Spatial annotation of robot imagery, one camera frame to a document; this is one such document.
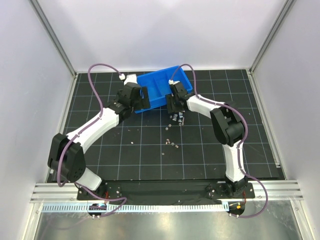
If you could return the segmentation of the blue plastic compartment bin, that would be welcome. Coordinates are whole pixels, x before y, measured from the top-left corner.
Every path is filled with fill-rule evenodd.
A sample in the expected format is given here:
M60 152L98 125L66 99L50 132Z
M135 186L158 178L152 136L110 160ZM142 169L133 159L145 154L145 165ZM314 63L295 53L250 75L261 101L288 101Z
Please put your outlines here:
M149 108L135 110L134 112L136 114L167 105L166 95L173 94L170 88L169 80L178 67L179 66L177 65L145 74L135 74L136 83L141 87L147 87L148 99L150 103ZM176 72L173 77L173 81L179 81L187 91L187 94L193 91L192 84L182 68Z

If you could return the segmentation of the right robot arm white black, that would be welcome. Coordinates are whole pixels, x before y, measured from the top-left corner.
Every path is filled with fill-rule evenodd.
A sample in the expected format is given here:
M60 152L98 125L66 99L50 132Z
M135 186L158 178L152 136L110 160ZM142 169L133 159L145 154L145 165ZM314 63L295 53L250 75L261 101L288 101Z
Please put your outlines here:
M231 197L241 195L248 184L243 166L243 145L248 136L248 125L244 117L227 103L188 93L179 81L170 80L169 87L171 93L165 98L170 114L190 111L211 120L215 138L222 144L224 152L226 193Z

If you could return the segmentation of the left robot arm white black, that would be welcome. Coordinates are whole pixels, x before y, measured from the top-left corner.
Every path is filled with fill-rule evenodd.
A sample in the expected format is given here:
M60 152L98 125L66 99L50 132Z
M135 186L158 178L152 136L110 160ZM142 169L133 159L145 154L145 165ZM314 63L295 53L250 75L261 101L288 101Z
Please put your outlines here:
M102 183L92 170L87 168L85 153L102 135L128 119L134 111L150 108L148 88L137 83L126 83L118 90L116 98L102 107L100 112L80 128L68 134L56 134L51 142L48 167L57 173L57 183L76 183L95 191Z

